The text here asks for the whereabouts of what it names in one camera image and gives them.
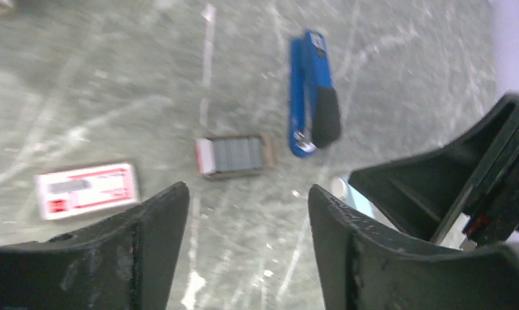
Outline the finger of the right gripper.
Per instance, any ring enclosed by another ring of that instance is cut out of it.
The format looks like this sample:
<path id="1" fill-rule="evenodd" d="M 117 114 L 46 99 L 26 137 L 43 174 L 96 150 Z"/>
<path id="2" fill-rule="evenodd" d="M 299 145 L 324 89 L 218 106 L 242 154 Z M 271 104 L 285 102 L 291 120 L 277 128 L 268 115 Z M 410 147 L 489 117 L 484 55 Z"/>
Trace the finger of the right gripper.
<path id="1" fill-rule="evenodd" d="M 473 153 L 467 137 L 494 117 L 519 118 L 519 94 L 503 95 L 492 110 L 459 138 L 439 149 L 351 172 L 348 182 L 399 230 L 441 243 L 454 221 L 465 214 L 471 190 Z"/>

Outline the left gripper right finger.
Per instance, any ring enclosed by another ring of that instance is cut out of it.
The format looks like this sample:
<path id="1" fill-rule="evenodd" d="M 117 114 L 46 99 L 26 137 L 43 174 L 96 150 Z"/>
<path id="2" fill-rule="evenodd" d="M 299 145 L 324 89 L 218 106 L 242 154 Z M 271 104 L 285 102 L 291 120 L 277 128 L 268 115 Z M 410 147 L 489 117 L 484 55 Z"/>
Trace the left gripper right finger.
<path id="1" fill-rule="evenodd" d="M 413 238 L 309 190 L 327 309 L 519 309 L 519 243 L 471 252 Z"/>

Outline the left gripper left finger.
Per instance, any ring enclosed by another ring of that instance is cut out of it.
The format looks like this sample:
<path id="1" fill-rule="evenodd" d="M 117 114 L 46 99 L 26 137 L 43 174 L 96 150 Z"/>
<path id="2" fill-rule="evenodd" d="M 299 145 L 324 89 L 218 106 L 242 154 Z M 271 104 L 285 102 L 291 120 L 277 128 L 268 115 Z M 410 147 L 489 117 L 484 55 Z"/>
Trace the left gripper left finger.
<path id="1" fill-rule="evenodd" d="M 178 182 L 46 242 L 0 246 L 0 309 L 165 309 L 189 203 Z"/>

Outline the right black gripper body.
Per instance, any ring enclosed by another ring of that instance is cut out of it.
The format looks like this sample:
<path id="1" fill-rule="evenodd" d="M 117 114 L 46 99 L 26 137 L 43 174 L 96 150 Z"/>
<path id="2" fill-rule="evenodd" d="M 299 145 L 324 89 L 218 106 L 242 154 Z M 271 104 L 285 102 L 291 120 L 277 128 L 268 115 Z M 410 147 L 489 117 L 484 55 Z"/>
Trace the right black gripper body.
<path id="1" fill-rule="evenodd" d="M 504 242 L 519 230 L 519 118 L 497 116 L 476 128 L 465 141 L 474 169 L 463 233 L 484 246 Z"/>

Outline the light blue small stapler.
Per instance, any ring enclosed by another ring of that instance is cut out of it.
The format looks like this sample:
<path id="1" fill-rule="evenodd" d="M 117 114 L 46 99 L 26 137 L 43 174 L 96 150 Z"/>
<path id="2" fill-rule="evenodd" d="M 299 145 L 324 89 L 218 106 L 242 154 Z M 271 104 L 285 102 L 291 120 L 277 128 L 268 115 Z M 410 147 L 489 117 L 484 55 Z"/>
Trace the light blue small stapler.
<path id="1" fill-rule="evenodd" d="M 335 176 L 331 178 L 329 191 L 333 196 L 337 197 L 353 209 L 356 209 L 371 218 L 375 218 L 373 205 L 366 197 L 348 184 L 346 177 Z"/>

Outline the red white staple box sleeve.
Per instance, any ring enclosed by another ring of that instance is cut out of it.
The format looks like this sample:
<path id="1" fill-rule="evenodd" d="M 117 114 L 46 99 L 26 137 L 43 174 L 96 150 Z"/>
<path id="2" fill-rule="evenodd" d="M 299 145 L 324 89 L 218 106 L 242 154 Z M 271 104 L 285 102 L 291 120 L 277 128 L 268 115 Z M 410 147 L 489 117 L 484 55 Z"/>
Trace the red white staple box sleeve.
<path id="1" fill-rule="evenodd" d="M 39 214 L 54 221 L 141 202 L 137 171 L 129 161 L 64 168 L 34 178 Z"/>

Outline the staple tray with staples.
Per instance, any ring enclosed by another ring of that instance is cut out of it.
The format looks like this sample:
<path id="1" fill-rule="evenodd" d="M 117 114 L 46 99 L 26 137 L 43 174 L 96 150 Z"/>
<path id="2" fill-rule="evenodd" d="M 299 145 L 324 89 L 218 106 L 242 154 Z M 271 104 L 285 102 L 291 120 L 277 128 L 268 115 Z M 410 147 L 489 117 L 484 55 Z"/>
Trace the staple tray with staples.
<path id="1" fill-rule="evenodd" d="M 261 133 L 198 138 L 194 148 L 198 172 L 210 180 L 263 174 L 276 162 L 272 140 Z"/>

